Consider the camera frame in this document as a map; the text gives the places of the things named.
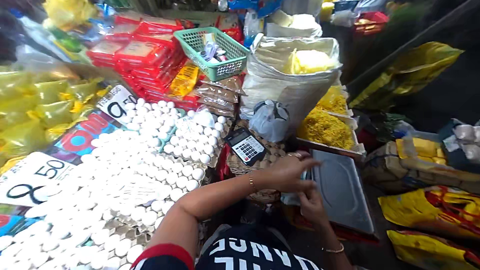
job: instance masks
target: gold bracelet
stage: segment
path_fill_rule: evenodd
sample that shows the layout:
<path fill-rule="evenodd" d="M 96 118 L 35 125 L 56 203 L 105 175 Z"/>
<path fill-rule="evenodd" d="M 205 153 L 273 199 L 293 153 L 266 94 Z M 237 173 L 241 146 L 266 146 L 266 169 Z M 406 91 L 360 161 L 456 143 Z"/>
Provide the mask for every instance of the gold bracelet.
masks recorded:
<path fill-rule="evenodd" d="M 343 244 L 342 242 L 340 242 L 340 249 L 337 249 L 337 250 L 333 250 L 333 249 L 325 249 L 322 247 L 322 251 L 325 251 L 325 252 L 330 252 L 330 253 L 340 253 L 340 252 L 343 252 L 344 250 L 344 247 L 343 247 Z"/>
<path fill-rule="evenodd" d="M 253 184 L 253 172 L 248 173 L 248 180 L 250 181 L 250 185 L 253 186 L 255 190 L 257 190 L 257 187 Z"/>

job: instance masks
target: handwritten price sign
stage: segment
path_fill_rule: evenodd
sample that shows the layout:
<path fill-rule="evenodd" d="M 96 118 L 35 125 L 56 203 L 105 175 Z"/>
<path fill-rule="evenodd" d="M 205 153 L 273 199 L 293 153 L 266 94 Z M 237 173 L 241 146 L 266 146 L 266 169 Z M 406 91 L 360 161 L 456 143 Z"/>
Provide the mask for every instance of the handwritten price sign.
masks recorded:
<path fill-rule="evenodd" d="M 36 192 L 64 180 L 75 167 L 47 154 L 33 152 L 0 177 L 0 203 L 22 206 L 41 204 L 44 199 L 36 196 Z"/>

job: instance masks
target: clear plastic bag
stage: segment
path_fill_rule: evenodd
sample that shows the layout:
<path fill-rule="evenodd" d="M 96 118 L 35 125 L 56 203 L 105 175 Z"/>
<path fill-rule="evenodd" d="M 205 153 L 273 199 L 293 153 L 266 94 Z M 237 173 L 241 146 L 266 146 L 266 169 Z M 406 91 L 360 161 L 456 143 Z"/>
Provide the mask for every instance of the clear plastic bag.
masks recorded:
<path fill-rule="evenodd" d="M 209 84 L 200 85 L 193 91 L 193 94 L 199 97 L 220 98 L 232 103 L 238 103 L 239 101 L 236 93 Z"/>

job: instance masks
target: price sign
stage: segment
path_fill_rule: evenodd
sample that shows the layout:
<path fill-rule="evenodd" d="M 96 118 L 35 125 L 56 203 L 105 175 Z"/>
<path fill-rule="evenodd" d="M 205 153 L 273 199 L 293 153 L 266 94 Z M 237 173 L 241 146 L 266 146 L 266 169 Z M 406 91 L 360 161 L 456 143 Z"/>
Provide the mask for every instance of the price sign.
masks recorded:
<path fill-rule="evenodd" d="M 104 113 L 107 113 L 122 125 L 126 125 L 120 118 L 127 115 L 125 104 L 137 103 L 137 99 L 122 85 L 117 85 L 106 94 L 97 104 Z"/>
<path fill-rule="evenodd" d="M 0 176 L 0 203 L 35 206 L 44 202 L 43 187 L 57 184 L 76 166 L 41 152 L 33 152 Z"/>

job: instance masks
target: cardboard egg tray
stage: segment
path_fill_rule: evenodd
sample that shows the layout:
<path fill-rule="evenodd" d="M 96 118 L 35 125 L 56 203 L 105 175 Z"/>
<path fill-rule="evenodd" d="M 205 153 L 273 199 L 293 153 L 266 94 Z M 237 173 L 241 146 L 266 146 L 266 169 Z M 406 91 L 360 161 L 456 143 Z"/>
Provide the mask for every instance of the cardboard egg tray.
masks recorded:
<path fill-rule="evenodd" d="M 239 120 L 235 125 L 234 130 L 237 130 L 241 127 L 248 129 L 248 121 Z M 227 165 L 230 167 L 230 170 L 237 175 L 246 174 L 254 170 L 268 168 L 280 157 L 284 157 L 286 155 L 285 144 L 268 142 L 267 140 L 260 137 L 255 131 L 251 129 L 249 129 L 249 131 L 257 138 L 258 141 L 263 144 L 263 146 L 265 146 L 265 148 L 267 149 L 267 153 L 261 161 L 256 161 L 253 166 L 246 166 L 245 164 L 243 164 L 243 162 L 241 162 L 237 155 L 235 155 L 235 153 L 231 151 L 227 156 Z"/>

